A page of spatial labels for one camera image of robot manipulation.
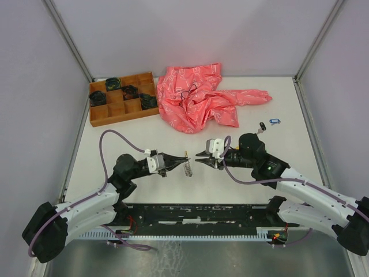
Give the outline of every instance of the blue object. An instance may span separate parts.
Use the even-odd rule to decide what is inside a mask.
[[[281,121],[278,118],[273,118],[273,119],[269,120],[269,122],[271,124],[279,124],[279,123],[281,123]]]

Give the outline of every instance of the wooden compartment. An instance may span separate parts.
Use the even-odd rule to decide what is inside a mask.
[[[133,85],[138,88],[138,93],[156,96],[154,78],[151,72],[120,77],[120,80],[122,86]],[[121,89],[107,92],[105,81],[90,83],[89,93],[94,91],[106,93],[107,104],[90,107],[90,123],[93,127],[159,114],[158,108],[142,110],[139,98],[124,100]]]

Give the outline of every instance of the gray wall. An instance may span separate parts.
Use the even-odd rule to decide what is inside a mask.
[[[295,75],[336,0],[54,0],[94,77],[222,62]]]
[[[41,0],[2,1],[0,38],[0,276],[21,277],[21,233],[58,197],[87,81]]]
[[[347,1],[303,87],[338,191],[369,196],[369,1]]]

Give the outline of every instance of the crumpled bag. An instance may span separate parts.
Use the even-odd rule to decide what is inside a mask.
[[[221,64],[184,68],[169,66],[159,78],[157,100],[162,119],[187,134],[201,131],[208,120],[239,127],[236,105],[264,104],[272,97],[258,89],[217,91]]]

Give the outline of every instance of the white table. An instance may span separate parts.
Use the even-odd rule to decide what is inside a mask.
[[[185,177],[183,166],[170,171],[167,178],[159,175],[135,179],[138,188],[125,200],[130,203],[188,203],[188,204],[256,204],[267,203],[274,195],[297,199],[262,185],[239,185],[225,171],[195,163],[195,154],[205,149],[207,139],[232,136],[232,146],[244,133],[255,133],[259,123],[267,130],[259,135],[272,155],[288,162],[307,178],[321,184],[318,166],[304,123],[302,111],[292,79],[289,77],[229,77],[223,78],[219,89],[264,89],[273,97],[260,106],[237,107],[240,128],[208,122],[206,128],[196,134],[184,134],[174,130],[159,115],[93,128],[86,121],[76,161],[66,194],[71,201],[103,183],[104,174],[99,156],[99,137],[104,130],[114,129],[126,136],[139,148],[157,148],[159,152],[183,156],[185,150],[191,158],[193,176]],[[281,123],[271,126],[269,120],[279,118]],[[137,160],[144,155],[129,147],[114,134],[106,134],[103,153],[108,168],[123,153]],[[245,181],[253,180],[249,169],[231,169],[234,175]]]

